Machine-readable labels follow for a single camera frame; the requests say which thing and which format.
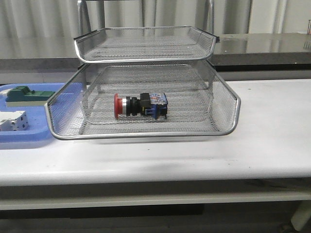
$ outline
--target metal stand rod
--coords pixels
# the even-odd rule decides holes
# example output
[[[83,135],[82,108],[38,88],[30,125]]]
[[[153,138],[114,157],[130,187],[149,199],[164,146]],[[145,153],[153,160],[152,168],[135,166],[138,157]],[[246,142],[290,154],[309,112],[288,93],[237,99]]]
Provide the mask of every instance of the metal stand rod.
[[[205,0],[203,18],[203,30],[214,34],[214,0]],[[207,28],[207,20],[209,15],[209,28]]]
[[[89,15],[87,10],[87,4],[85,0],[78,0],[78,26],[79,26],[79,35],[83,35],[84,33],[84,22],[83,19],[86,20],[86,29],[87,32],[91,31],[91,24],[89,21]]]
[[[98,27],[105,27],[105,9],[104,9],[104,1],[97,2],[97,14],[98,14]]]

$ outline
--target green terminal block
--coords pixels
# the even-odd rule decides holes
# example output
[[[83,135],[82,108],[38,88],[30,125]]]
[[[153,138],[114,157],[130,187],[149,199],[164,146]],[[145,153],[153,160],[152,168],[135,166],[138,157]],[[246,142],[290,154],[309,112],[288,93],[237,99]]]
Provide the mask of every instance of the green terminal block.
[[[17,86],[7,94],[8,107],[41,106],[54,94],[54,91],[35,91],[28,86]]]

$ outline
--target stacked letter tray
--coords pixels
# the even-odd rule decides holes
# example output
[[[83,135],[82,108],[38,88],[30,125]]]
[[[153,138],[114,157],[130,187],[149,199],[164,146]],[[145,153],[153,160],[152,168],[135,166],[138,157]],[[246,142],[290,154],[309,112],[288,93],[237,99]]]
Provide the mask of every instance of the stacked letter tray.
[[[101,29],[75,39],[86,63],[45,105],[58,139],[231,133],[240,98],[205,60],[216,37],[192,27]],[[115,117],[115,94],[165,93],[166,116]]]

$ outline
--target wall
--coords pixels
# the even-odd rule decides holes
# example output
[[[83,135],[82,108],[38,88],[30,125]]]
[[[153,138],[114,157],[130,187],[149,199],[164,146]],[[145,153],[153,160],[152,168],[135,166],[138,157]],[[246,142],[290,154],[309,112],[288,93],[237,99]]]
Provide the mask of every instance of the wall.
[[[92,28],[192,25],[202,28],[204,0],[88,2]],[[215,0],[215,34],[306,31],[310,0]],[[1,0],[0,37],[75,37],[76,0]]]

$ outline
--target white table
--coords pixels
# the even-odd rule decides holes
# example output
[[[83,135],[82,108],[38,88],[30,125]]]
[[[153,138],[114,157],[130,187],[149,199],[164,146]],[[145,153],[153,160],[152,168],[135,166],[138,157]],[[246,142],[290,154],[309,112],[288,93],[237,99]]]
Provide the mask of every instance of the white table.
[[[0,150],[0,186],[311,177],[311,80],[229,85],[242,106],[228,136]]]
[[[308,183],[243,180],[311,177],[311,80],[229,85],[242,106],[227,136],[0,144],[0,209],[311,200]]]

